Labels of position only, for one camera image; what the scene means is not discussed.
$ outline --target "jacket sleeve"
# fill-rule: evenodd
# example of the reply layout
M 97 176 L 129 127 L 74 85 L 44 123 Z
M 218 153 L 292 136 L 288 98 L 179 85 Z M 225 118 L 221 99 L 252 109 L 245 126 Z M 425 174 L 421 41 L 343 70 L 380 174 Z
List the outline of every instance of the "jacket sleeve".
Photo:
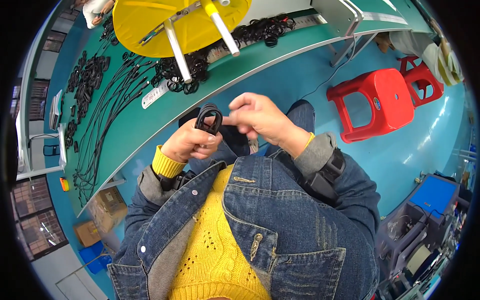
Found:
M 295 165 L 303 176 L 308 176 L 323 168 L 336 147 L 336 139 L 331 132 L 317 135 L 294 160 Z M 343 155 L 345 168 L 334 182 L 335 192 L 341 202 L 336 209 L 347 216 L 373 246 L 380 223 L 377 185 L 352 157 Z
M 164 192 L 160 181 L 147 166 L 137 179 L 138 186 L 132 197 L 132 204 L 128 206 L 125 217 L 125 240 L 131 239 L 143 224 L 162 207 L 175 190 Z

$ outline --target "yellow cuff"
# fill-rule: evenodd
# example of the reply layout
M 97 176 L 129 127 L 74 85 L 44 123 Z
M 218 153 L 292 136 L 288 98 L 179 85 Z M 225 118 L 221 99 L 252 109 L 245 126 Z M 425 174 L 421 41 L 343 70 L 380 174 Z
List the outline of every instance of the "yellow cuff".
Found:
M 305 145 L 304 150 L 307 148 L 307 146 L 310 144 L 310 142 L 315 138 L 315 134 L 313 132 L 310 133 L 310 139 L 308 140 L 307 144 Z
M 166 157 L 160 149 L 162 149 L 162 145 L 156 147 L 155 157 L 152 162 L 153 172 L 167 178 L 174 178 L 180 174 L 186 164 Z

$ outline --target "knit sweater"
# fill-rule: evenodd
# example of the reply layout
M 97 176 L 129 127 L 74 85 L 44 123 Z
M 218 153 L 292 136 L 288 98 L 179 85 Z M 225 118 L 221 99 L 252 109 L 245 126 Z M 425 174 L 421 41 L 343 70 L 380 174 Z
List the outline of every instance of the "knit sweater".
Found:
M 155 173 L 173 178 L 185 165 L 166 157 L 161 146 L 157 147 L 152 163 Z M 237 245 L 223 212 L 222 195 L 232 169 L 229 165 L 218 173 L 204 205 L 194 216 L 195 225 L 170 286 L 170 300 L 270 299 Z

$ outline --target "wrist strap buckle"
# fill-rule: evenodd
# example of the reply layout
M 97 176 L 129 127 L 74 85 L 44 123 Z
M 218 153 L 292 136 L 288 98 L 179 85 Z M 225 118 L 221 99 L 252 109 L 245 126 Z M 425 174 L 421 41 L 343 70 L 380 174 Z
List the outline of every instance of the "wrist strap buckle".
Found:
M 185 184 L 187 184 L 187 182 L 189 182 L 190 180 L 192 180 L 195 176 L 196 176 L 196 175 L 195 175 L 195 173 L 194 173 L 192 170 L 188 170 L 188 172 L 182 171 L 182 172 L 175 178 L 175 181 L 173 182 L 172 188 L 173 188 L 174 190 L 178 190 L 179 188 L 181 188 L 182 186 L 184 186 Z

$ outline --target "white pole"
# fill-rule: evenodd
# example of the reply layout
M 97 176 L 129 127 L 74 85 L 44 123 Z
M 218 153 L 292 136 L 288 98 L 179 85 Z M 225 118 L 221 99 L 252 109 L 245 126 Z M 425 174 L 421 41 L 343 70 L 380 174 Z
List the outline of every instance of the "white pole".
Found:
M 165 27 L 165 32 L 167 33 L 168 40 L 170 41 L 170 46 L 173 50 L 173 55 L 177 60 L 177 64 L 180 69 L 180 73 L 183 77 L 183 80 L 186 84 L 192 82 L 192 76 L 190 76 L 190 71 L 188 70 L 187 62 L 185 61 L 185 57 L 181 51 L 180 44 L 177 40 L 177 35 L 175 34 L 175 29 L 173 28 L 173 22 L 170 19 L 166 19 L 163 22 Z
M 230 53 L 233 56 L 240 55 L 240 50 L 237 47 L 237 44 L 235 43 L 235 40 L 233 39 L 232 35 L 230 34 L 230 31 L 228 31 L 228 28 L 225 26 L 225 23 L 223 23 L 223 20 L 222 20 L 222 17 L 220 17 L 220 14 L 218 14 L 217 12 L 214 12 L 210 16 L 210 19 L 212 19 L 213 24 L 215 24 L 215 27 L 220 32 L 220 35 L 222 36 L 223 41 L 227 45 L 227 48 L 230 50 Z

